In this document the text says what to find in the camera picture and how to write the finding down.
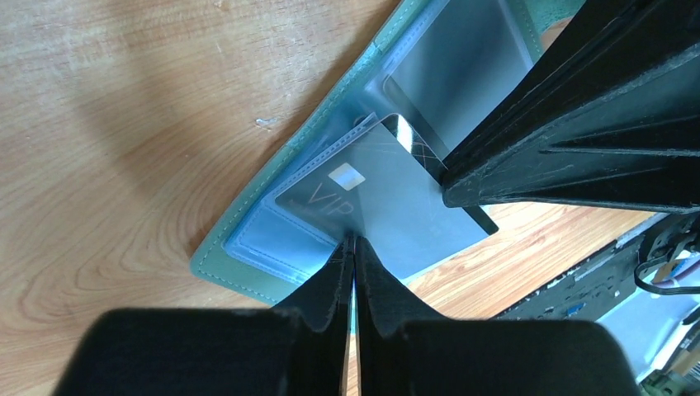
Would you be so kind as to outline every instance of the wooden surface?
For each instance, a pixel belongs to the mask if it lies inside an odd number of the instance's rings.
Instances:
[[[49,393],[108,309],[262,307],[188,258],[395,3],[5,2],[0,394]],[[646,217],[493,215],[501,232],[411,286],[445,314],[496,314]]]

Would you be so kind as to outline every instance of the white square on card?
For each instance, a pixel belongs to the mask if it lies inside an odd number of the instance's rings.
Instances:
[[[344,163],[343,165],[336,167],[334,171],[329,173],[329,177],[333,179],[334,182],[338,183],[339,186],[344,188],[345,191],[352,190],[366,180],[365,177],[349,163]]]

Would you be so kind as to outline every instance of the wood grain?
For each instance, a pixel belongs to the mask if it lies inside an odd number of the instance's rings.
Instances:
[[[0,393],[49,393],[108,309],[262,307],[188,258],[396,3],[6,2]],[[493,214],[499,234],[412,285],[445,314],[494,314],[646,217]]]

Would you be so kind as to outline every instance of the black cable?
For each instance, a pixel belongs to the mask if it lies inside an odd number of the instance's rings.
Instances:
[[[636,266],[634,270],[635,285],[638,288],[655,295],[700,295],[700,286],[658,287],[646,283],[641,279],[640,274],[643,271],[669,262],[670,259],[668,255],[669,254],[667,253],[661,257],[651,259],[648,262],[642,262]]]

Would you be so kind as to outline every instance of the green object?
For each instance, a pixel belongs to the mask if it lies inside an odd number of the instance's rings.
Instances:
[[[546,21],[563,15],[566,10],[577,10],[578,8],[568,4],[582,2],[583,0],[507,0],[533,61],[542,56],[539,40],[542,29],[537,27],[538,24],[544,26]],[[404,0],[396,8],[360,58],[340,78],[311,117],[258,172],[216,222],[192,256],[190,267],[195,276],[269,304],[275,304],[296,289],[295,284],[233,259],[226,254],[222,243],[281,170],[289,165],[308,142],[323,131],[332,110],[344,99],[347,92],[365,82],[367,74],[378,65],[386,51],[428,3],[429,0]],[[533,10],[537,14],[531,17]]]

